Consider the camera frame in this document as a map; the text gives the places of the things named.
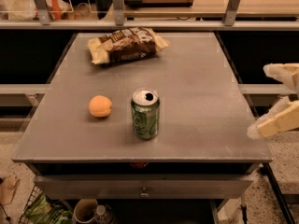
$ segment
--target desk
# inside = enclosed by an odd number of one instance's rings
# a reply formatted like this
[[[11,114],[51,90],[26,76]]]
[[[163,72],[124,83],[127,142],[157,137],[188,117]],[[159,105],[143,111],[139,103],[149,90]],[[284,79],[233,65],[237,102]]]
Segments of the desk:
[[[222,17],[229,0],[194,0],[192,7],[125,8],[127,17]],[[237,16],[286,17],[299,15],[298,0],[241,0]]]
[[[254,117],[214,34],[162,33],[168,49],[109,67],[92,65],[87,50],[100,35],[78,34],[12,160],[27,163],[52,199],[214,199],[220,210],[238,198],[272,154],[247,138]],[[149,141],[133,132],[130,99],[140,87],[161,99]],[[89,114],[97,94],[113,103],[106,119]],[[149,164],[136,170],[135,161]]]

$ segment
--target can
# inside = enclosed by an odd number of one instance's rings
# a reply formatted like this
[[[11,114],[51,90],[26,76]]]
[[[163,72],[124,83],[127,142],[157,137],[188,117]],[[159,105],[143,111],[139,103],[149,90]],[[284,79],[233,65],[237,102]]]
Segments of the can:
[[[141,88],[133,93],[131,100],[134,133],[142,139],[158,134],[160,99],[155,90]]]

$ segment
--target metal post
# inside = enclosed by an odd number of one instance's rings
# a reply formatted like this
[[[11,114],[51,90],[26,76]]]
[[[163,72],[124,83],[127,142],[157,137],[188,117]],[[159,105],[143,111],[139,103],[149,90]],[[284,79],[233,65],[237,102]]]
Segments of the metal post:
[[[49,25],[52,21],[52,16],[49,14],[46,0],[35,0],[35,3],[40,23]]]
[[[124,24],[123,0],[112,0],[114,7],[114,22],[116,25]]]
[[[236,12],[241,0],[229,0],[226,12],[223,18],[223,23],[226,26],[232,26],[235,23]]]

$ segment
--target brown snack bag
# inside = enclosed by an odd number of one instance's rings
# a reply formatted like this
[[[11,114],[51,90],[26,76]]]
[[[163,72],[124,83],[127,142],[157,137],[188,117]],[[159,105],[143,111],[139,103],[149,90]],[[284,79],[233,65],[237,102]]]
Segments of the brown snack bag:
[[[150,28],[127,28],[88,41],[94,64],[142,59],[169,46]]]

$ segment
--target gray tabletop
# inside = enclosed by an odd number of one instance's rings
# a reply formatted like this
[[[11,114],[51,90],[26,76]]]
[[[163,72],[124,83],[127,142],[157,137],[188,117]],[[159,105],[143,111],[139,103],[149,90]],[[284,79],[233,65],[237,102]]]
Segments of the gray tabletop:
[[[268,162],[264,140],[250,140],[254,121],[213,33],[160,33],[170,47],[140,61],[95,66],[89,38],[78,34],[12,160],[23,162],[198,161]],[[161,99],[158,135],[134,135],[130,100],[150,87]],[[105,95],[106,119],[89,102]]]

